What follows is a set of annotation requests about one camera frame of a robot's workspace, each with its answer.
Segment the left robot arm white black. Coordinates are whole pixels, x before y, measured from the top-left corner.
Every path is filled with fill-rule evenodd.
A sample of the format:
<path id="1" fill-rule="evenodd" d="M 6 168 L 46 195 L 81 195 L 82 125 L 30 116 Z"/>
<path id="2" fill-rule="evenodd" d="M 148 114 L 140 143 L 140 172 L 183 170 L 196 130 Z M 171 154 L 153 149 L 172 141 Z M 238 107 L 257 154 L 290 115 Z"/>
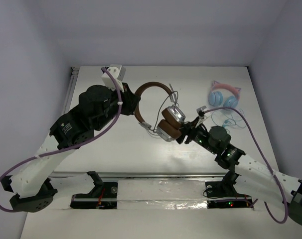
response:
<path id="1" fill-rule="evenodd" d="M 50 128 L 57 150 L 43 152 L 15 165 L 0 177 L 0 209 L 9 213 L 38 212 L 49 206 L 59 192 L 49 178 L 56 167 L 80 147 L 108 132 L 120 115 L 133 115 L 140 96 L 128 84 L 109 88 L 90 86 L 78 105 Z"/>

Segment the brown silver headphones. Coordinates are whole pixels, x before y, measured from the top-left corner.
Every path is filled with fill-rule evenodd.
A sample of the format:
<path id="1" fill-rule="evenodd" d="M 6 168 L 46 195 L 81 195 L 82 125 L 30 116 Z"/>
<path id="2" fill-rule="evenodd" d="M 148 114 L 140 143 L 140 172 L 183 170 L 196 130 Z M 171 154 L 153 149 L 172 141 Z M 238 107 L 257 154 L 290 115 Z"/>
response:
<path id="1" fill-rule="evenodd" d="M 147 82 L 141 85 L 135 91 L 135 94 L 141 97 L 145 90 L 152 87 L 163 89 L 167 93 L 167 98 L 170 99 L 172 105 L 166 108 L 160 106 L 154 127 L 144 120 L 139 106 L 137 106 L 134 116 L 139 122 L 139 125 L 148 132 L 158 135 L 166 142 L 174 141 L 180 137 L 181 133 L 179 129 L 181 128 L 182 124 L 185 123 L 185 114 L 179 108 L 178 104 L 179 93 L 173 89 L 172 85 L 167 86 L 160 82 Z"/>

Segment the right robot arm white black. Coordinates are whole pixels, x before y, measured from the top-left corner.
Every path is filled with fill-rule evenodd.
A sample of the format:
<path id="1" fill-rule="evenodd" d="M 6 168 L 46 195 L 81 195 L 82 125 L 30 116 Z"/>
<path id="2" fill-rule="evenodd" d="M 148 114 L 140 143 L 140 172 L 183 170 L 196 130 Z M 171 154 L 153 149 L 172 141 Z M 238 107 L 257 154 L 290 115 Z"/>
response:
<path id="1" fill-rule="evenodd" d="M 248 195 L 283 209 L 285 216 L 302 226 L 302 179 L 276 171 L 233 146 L 221 126 L 207 130 L 204 125 L 184 123 L 178 143 L 197 143 L 215 155 L 217 164 L 228 172 L 222 191 L 228 196 Z"/>

